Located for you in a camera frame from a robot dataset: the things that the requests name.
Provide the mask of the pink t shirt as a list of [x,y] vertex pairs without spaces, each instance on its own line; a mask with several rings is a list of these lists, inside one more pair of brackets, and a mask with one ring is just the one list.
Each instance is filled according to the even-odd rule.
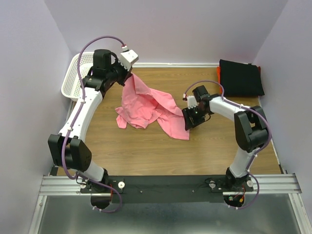
[[122,89],[121,106],[115,109],[116,121],[121,129],[131,125],[146,129],[157,121],[162,130],[171,138],[189,140],[190,133],[185,130],[182,110],[171,94],[148,87],[133,74]]

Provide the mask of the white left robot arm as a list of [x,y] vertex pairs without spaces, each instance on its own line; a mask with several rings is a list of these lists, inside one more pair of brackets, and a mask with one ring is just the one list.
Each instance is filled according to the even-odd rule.
[[137,53],[126,46],[122,47],[120,55],[107,49],[82,51],[72,59],[62,84],[64,88],[69,81],[73,82],[69,86],[71,93],[62,90],[62,94],[76,104],[59,133],[48,138],[53,163],[88,179],[98,193],[108,187],[108,172],[92,160],[92,153],[85,144],[86,133],[107,91],[115,83],[125,85],[137,61]]

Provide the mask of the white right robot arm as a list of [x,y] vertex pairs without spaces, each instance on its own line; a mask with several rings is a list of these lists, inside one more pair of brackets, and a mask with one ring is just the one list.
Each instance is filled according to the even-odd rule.
[[257,157],[271,141],[263,109],[260,106],[248,107],[237,104],[223,94],[209,94],[205,86],[193,89],[192,95],[183,94],[187,107],[182,109],[185,130],[190,130],[206,121],[206,116],[219,114],[234,122],[234,133],[238,149],[232,164],[227,168],[224,186],[235,191],[249,176],[249,169]]

